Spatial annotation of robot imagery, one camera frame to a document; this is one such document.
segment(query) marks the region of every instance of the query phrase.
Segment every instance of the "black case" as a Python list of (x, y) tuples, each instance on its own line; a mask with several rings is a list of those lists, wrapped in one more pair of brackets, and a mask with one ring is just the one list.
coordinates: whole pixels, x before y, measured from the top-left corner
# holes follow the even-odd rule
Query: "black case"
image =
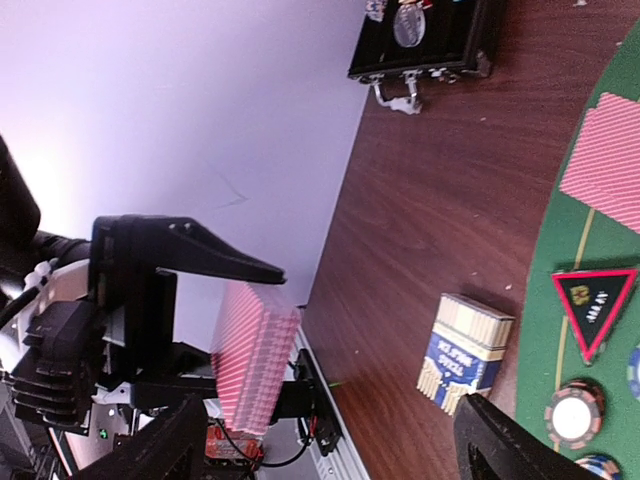
[[(349, 78), (373, 85), (384, 106), (418, 113), (415, 82), (420, 76), (453, 83), (460, 75), (487, 77), (491, 73), (506, 0), (432, 1), (433, 6), (425, 10), (424, 38), (412, 48), (401, 47), (394, 37), (398, 0), (388, 1), (382, 22), (365, 16)], [(406, 111), (397, 102), (394, 108), (393, 101), (383, 98), (382, 81), (397, 77), (405, 78), (411, 92), (411, 97), (402, 100), (406, 104), (416, 102), (408, 110), (417, 111)]]

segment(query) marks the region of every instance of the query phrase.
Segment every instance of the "stack of playing cards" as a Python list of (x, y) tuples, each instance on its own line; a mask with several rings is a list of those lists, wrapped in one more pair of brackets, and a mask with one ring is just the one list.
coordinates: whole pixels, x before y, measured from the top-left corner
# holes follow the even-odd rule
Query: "stack of playing cards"
[(640, 104), (603, 93), (585, 115), (560, 190), (640, 233)]
[(280, 288), (228, 283), (212, 363), (229, 429), (267, 432), (300, 320)]

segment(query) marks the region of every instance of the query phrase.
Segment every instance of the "black briefcase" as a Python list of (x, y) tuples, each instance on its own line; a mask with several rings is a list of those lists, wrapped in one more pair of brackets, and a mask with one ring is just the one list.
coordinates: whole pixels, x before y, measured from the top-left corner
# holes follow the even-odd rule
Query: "black briefcase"
[[(388, 0), (365, 16), (349, 78), (371, 85), (378, 102), (419, 113), (422, 76), (454, 83), (461, 75), (488, 77), (506, 0)], [(384, 80), (404, 78), (410, 95), (385, 99)]]

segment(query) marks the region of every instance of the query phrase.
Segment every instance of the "blue poker chip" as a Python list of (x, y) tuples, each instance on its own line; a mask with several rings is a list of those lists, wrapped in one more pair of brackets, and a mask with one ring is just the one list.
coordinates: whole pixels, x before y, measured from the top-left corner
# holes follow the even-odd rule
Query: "blue poker chip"
[(595, 473), (606, 480), (622, 480), (620, 467), (611, 457), (603, 454), (587, 455), (576, 460), (585, 470)]
[(627, 380), (633, 396), (640, 400), (640, 345), (636, 346), (629, 357)]

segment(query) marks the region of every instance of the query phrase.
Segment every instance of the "yellow line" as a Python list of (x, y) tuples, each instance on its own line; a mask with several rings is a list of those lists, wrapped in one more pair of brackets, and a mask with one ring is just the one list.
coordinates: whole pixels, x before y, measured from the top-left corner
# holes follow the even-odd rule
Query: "yellow line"
[(584, 223), (584, 230), (582, 230), (582, 238), (580, 239), (580, 245), (578, 245), (578, 251), (576, 253), (576, 261), (573, 264), (573, 269), (577, 270), (580, 268), (580, 262), (582, 262), (582, 255), (584, 255), (584, 247), (587, 244), (587, 237), (589, 236), (589, 231), (591, 230), (591, 225), (593, 224), (593, 216), (596, 211), (593, 208), (589, 209), (589, 214), (587, 215), (587, 221)]
[[(591, 225), (593, 225), (593, 217), (596, 211), (593, 208), (589, 209), (587, 214), (587, 220), (584, 222), (584, 228), (582, 229), (582, 237), (580, 237), (580, 243), (578, 244), (578, 251), (576, 252), (576, 260), (573, 263), (573, 269), (580, 268), (582, 263), (582, 256), (584, 255), (584, 248), (587, 245), (587, 238), (591, 231)], [(560, 330), (560, 342), (558, 344), (558, 361), (556, 363), (556, 390), (560, 388), (562, 382), (562, 367), (564, 365), (564, 350), (567, 345), (567, 330), (569, 330), (569, 317), (566, 315), (562, 318), (562, 329)], [(557, 452), (560, 450), (560, 445), (554, 443), (553, 449)]]
[(556, 363), (556, 390), (560, 389), (562, 382), (562, 365), (564, 364), (564, 346), (567, 344), (567, 330), (569, 330), (569, 317), (562, 318), (560, 330), (560, 344), (558, 345), (558, 362)]

